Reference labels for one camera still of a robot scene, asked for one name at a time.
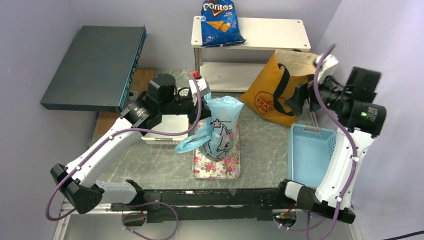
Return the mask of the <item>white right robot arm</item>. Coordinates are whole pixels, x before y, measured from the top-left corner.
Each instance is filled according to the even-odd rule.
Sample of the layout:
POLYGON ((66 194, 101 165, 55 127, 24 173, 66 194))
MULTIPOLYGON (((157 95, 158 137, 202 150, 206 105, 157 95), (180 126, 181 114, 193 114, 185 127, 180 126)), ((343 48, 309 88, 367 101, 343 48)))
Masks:
POLYGON ((380 135, 387 115, 384 106, 373 102, 380 78, 380 72, 354 67, 341 90, 332 86, 332 76, 322 82, 315 77, 295 88, 287 105, 295 113, 301 113, 303 100, 309 99, 311 111, 334 112, 331 119, 337 125, 337 136, 320 185, 312 188, 285 179, 275 194, 278 206, 296 205, 322 217, 347 224, 354 222, 356 216, 350 210, 350 203, 356 176, 368 148, 380 135))

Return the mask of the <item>brown Trader Joe's tote bag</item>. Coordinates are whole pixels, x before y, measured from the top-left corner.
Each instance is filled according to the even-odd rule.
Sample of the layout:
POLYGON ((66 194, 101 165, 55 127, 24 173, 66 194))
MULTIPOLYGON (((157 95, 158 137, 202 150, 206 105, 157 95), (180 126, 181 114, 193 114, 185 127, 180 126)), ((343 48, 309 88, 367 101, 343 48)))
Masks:
POLYGON ((277 49, 240 99, 263 119, 290 128, 297 116, 285 104, 298 84, 314 76, 312 52, 277 49))

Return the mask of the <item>light blue cartoon plastic bag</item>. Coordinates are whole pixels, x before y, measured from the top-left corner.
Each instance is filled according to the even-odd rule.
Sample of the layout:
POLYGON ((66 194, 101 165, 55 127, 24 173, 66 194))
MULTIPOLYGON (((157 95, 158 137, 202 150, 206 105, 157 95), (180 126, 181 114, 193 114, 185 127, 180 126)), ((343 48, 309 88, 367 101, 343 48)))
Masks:
POLYGON ((174 151, 181 154, 198 149, 207 159, 219 162, 236 143, 237 121, 244 104, 228 95, 213 98, 211 93, 206 94, 204 100, 211 116, 194 135, 182 140, 174 151))

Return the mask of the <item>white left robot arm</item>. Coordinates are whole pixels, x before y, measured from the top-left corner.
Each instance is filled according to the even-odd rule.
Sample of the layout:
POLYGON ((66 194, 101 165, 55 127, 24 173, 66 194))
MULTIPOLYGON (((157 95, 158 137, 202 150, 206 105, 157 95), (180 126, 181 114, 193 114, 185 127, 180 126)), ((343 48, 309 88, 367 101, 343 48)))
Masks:
POLYGON ((120 112, 112 127, 85 153, 72 162, 56 164, 50 171, 55 192, 62 193, 74 211, 86 214, 101 204, 123 204, 139 209, 144 190, 133 180, 105 182, 99 180, 103 170, 116 157, 155 127, 166 115, 185 115, 194 128, 198 121, 211 115, 204 99, 210 93, 208 82, 197 72, 191 73, 189 85, 177 88, 176 79, 167 73, 155 75, 146 91, 120 112))

